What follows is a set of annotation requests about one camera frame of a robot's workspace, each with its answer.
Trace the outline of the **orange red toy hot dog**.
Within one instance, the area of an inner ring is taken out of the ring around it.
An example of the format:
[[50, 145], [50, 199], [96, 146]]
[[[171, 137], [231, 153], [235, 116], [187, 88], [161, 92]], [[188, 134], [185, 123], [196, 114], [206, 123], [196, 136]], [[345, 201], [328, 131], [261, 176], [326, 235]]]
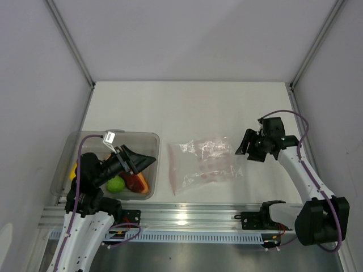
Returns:
[[146, 194], [150, 190], [149, 184], [141, 172], [132, 175], [123, 172], [119, 176], [124, 180], [126, 188], [133, 193]]

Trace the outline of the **clear pink zip top bag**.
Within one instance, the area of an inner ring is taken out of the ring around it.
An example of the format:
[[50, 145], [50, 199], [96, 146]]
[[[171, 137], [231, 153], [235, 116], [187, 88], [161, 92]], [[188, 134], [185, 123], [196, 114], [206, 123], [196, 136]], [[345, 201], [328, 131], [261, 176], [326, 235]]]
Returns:
[[243, 177], [232, 142], [225, 136], [169, 143], [167, 153], [168, 177], [174, 195]]

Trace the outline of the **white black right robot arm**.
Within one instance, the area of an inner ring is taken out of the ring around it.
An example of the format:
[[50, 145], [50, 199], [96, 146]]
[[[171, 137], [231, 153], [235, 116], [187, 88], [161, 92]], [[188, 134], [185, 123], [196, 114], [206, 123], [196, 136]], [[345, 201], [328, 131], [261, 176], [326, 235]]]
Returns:
[[265, 162], [272, 155], [291, 178], [301, 200], [302, 208], [293, 208], [285, 201], [263, 202], [259, 222], [266, 230], [280, 224], [294, 230], [298, 241], [304, 245], [323, 246], [335, 243], [339, 250], [345, 240], [350, 205], [346, 198], [337, 197], [324, 184], [310, 163], [301, 154], [301, 142], [294, 135], [287, 135], [280, 117], [260, 118], [259, 130], [247, 129], [236, 155]]

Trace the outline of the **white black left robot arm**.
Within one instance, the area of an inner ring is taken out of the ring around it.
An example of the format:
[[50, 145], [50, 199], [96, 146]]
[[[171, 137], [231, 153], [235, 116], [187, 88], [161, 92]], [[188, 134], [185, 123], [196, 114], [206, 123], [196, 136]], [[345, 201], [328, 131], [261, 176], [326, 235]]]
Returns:
[[93, 152], [78, 154], [61, 237], [48, 271], [89, 271], [107, 232], [127, 225], [121, 202], [106, 197], [102, 185], [120, 174], [139, 174], [155, 161], [155, 157], [135, 153], [126, 145], [117, 147], [106, 160], [99, 160]]

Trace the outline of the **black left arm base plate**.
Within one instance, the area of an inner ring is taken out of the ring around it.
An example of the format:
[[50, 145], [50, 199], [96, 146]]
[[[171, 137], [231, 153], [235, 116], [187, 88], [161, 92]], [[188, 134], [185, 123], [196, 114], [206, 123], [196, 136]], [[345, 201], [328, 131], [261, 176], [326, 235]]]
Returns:
[[141, 221], [141, 210], [130, 210], [130, 209], [123, 210], [120, 223], [126, 223], [128, 226], [130, 223], [140, 224], [140, 221]]

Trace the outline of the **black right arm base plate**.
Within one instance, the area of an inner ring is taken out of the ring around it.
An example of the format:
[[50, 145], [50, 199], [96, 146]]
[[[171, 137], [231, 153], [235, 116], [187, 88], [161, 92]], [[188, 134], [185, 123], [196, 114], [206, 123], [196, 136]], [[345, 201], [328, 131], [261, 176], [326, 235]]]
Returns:
[[240, 212], [234, 215], [234, 219], [241, 222], [243, 230], [286, 230], [291, 231], [287, 226], [274, 222], [266, 212]]

